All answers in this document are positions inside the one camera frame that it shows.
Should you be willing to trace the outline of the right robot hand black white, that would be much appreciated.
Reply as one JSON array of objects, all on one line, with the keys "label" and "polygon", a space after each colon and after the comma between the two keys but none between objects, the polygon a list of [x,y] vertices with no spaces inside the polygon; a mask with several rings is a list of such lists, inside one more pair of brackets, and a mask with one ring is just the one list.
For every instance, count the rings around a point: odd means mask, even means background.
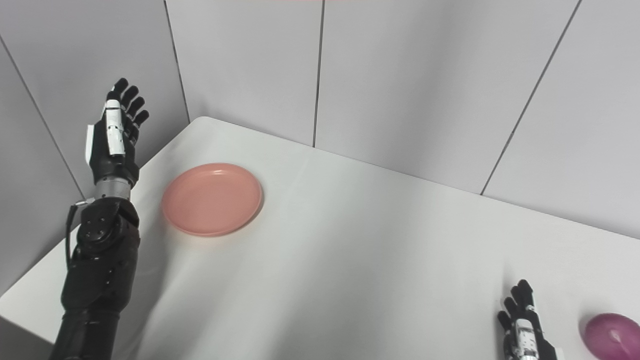
[{"label": "right robot hand black white", "polygon": [[559,348],[544,335],[530,283],[521,279],[503,299],[497,313],[503,329],[502,355],[505,360],[564,360]]}]

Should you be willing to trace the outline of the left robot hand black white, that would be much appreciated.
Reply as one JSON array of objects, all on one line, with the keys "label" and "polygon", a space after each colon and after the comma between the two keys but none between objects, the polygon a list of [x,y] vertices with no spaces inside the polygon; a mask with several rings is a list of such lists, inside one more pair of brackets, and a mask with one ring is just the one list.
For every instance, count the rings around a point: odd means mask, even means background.
[{"label": "left robot hand black white", "polygon": [[142,124],[150,117],[146,100],[125,77],[107,92],[100,120],[87,127],[87,165],[93,182],[121,179],[133,188],[140,177],[136,145]]}]

